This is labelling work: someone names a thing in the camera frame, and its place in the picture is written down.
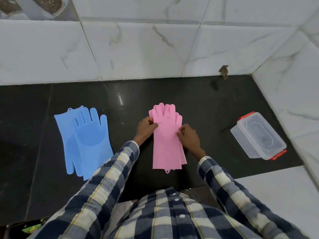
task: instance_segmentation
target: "blue glove palm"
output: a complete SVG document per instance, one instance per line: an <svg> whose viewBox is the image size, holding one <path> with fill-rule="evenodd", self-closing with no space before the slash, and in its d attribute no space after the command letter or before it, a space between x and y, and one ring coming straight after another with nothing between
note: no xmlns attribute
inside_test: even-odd
<svg viewBox="0 0 319 239"><path fill-rule="evenodd" d="M80 177L83 176L80 150L74 136L72 119L77 117L78 112L81 112L82 110L83 106L74 110L69 108L66 113L54 115L62 136L66 172L68 174L73 174L75 169L77 176Z"/></svg>
<svg viewBox="0 0 319 239"><path fill-rule="evenodd" d="M84 107L77 113L77 119L72 119L72 125L80 151L83 180L87 180L102 163L113 156L107 117L102 115L100 119L95 108L89 112Z"/></svg>

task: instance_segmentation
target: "transparent plastic box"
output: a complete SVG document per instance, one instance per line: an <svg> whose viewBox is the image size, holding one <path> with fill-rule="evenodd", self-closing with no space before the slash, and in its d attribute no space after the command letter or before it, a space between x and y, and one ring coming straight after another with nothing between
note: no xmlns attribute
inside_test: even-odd
<svg viewBox="0 0 319 239"><path fill-rule="evenodd" d="M268 160L287 147L259 112L240 119L230 131L250 158Z"/></svg>

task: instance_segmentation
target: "person's right hand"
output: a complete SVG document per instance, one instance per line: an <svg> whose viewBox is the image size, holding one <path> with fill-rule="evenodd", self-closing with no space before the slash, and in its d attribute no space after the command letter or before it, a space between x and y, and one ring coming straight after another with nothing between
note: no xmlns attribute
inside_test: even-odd
<svg viewBox="0 0 319 239"><path fill-rule="evenodd" d="M176 134L183 147L188 149L198 161L206 156L205 151L200 147L200 141L196 131L188 124L181 126Z"/></svg>

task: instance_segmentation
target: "plaid shirt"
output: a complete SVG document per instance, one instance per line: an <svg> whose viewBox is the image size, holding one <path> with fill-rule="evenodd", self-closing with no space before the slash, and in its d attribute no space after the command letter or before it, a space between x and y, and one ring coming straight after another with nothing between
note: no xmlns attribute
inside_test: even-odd
<svg viewBox="0 0 319 239"><path fill-rule="evenodd" d="M102 238L138 155L138 145L126 142L30 238ZM197 169L223 212L173 188L159 190L134 203L108 238L308 238L251 195L211 157L203 157Z"/></svg>

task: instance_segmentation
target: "container lid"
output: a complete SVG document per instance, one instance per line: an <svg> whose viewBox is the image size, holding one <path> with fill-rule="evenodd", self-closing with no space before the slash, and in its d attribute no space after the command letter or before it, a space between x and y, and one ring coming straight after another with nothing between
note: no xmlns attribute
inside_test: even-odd
<svg viewBox="0 0 319 239"><path fill-rule="evenodd" d="M285 142L259 112L242 117L237 122L237 125L259 155L265 160L274 157L287 147Z"/></svg>

